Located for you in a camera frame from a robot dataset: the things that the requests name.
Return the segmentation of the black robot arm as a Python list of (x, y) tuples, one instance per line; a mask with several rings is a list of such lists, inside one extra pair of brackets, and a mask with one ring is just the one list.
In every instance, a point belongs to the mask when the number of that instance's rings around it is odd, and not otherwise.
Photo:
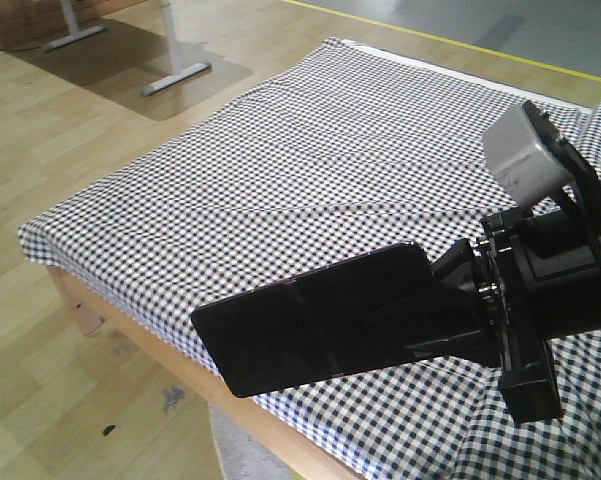
[(441, 256), (430, 286), (366, 322), (394, 334), (416, 360), (499, 367), (516, 424), (558, 418), (550, 341), (601, 328), (601, 180), (529, 101), (484, 132), (483, 148), (513, 207), (485, 217), (478, 239)]

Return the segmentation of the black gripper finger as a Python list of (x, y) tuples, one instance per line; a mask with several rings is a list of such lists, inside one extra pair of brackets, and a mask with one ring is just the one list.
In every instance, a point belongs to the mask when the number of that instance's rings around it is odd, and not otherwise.
[(497, 342), (474, 289), (429, 287), (366, 315), (374, 346), (407, 362), (450, 356), (495, 368)]
[(476, 294), (475, 252), (467, 239), (456, 241), (432, 264), (433, 291), (441, 295)]

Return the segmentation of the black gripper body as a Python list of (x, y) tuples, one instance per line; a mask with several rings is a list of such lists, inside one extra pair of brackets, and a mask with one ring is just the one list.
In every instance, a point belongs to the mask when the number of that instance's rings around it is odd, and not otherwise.
[(498, 389), (517, 425), (562, 415), (550, 340), (601, 328), (601, 180), (560, 131), (549, 148), (573, 180), (481, 222)]

